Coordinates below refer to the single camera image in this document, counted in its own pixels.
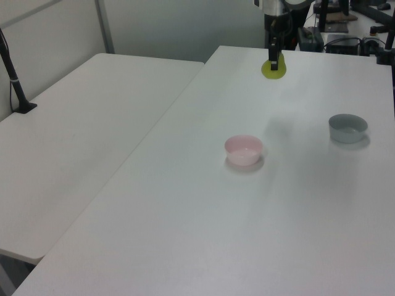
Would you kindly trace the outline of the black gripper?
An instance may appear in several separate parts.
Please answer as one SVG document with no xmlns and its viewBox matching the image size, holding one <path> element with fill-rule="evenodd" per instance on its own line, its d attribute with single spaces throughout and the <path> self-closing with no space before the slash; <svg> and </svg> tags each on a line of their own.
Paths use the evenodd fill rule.
<svg viewBox="0 0 395 296">
<path fill-rule="evenodd" d="M 292 16 L 290 14 L 268 15 L 264 14 L 264 27 L 267 38 L 271 39 L 268 47 L 268 61 L 271 71 L 278 70 L 279 63 L 279 37 L 288 36 L 292 32 Z"/>
</svg>

